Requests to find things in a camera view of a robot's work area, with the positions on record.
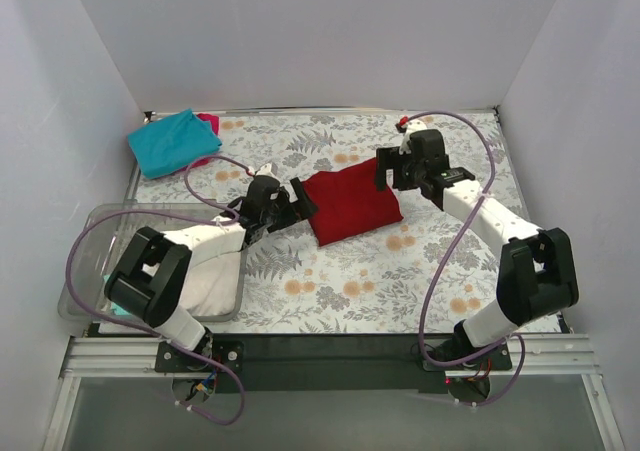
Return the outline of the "dark red t shirt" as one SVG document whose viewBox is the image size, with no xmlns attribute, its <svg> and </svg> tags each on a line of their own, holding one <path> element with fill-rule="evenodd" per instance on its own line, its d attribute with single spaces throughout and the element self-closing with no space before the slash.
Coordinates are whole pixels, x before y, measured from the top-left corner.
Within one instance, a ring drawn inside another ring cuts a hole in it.
<svg viewBox="0 0 640 451">
<path fill-rule="evenodd" d="M 376 159 L 336 172 L 320 171 L 302 182 L 317 212 L 309 219 L 319 247 L 403 220 L 391 189 L 378 191 Z"/>
</svg>

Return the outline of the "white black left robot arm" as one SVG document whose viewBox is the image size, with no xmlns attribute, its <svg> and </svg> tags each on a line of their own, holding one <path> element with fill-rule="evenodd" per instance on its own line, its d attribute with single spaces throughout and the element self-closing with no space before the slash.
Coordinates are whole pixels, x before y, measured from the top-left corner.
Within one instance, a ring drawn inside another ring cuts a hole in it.
<svg viewBox="0 0 640 451">
<path fill-rule="evenodd" d="M 188 272 L 227 254 L 243 251 L 264 234 L 289 228 L 318 211 L 301 181 L 290 181 L 296 199 L 269 175 L 253 178 L 245 195 L 210 220 L 160 232 L 138 229 L 104 288 L 106 298 L 171 343 L 194 351 L 207 330 L 180 304 Z"/>
</svg>

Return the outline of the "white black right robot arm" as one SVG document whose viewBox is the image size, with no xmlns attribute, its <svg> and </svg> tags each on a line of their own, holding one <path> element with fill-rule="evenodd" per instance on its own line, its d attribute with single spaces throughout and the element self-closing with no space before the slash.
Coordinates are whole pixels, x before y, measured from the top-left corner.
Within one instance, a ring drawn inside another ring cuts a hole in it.
<svg viewBox="0 0 640 451">
<path fill-rule="evenodd" d="M 574 306 L 579 300 L 572 246 L 559 228 L 544 230 L 489 196 L 475 176 L 452 167 L 436 129 L 407 132 L 401 145 L 376 151 L 377 189 L 417 189 L 472 231 L 498 261 L 496 297 L 455 325 L 434 349 L 420 352 L 434 367 L 474 363 L 521 327 Z"/>
</svg>

